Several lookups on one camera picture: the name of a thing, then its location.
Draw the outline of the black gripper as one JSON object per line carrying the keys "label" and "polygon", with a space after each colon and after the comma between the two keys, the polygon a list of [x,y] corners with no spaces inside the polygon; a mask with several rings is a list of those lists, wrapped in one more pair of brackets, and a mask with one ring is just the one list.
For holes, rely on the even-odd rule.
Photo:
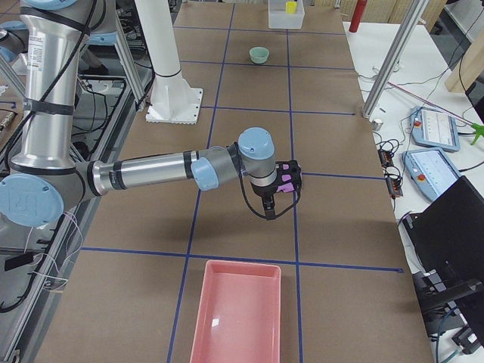
{"label": "black gripper", "polygon": [[262,205],[266,220],[275,219],[275,200],[274,194],[277,192],[277,187],[274,185],[258,186],[251,184],[253,192],[261,197]]}

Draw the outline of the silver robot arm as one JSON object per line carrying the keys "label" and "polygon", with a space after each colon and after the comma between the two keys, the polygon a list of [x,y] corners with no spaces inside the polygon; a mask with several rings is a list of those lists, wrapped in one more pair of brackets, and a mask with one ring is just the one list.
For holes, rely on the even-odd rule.
{"label": "silver robot arm", "polygon": [[245,130],[229,147],[121,160],[70,159],[79,49],[89,39],[116,39],[113,1],[24,1],[29,30],[24,118],[14,133],[18,154],[5,154],[10,172],[1,183],[1,212],[10,221],[38,227],[81,202],[110,191],[192,179],[208,191],[244,175],[255,191],[276,191],[271,135]]}

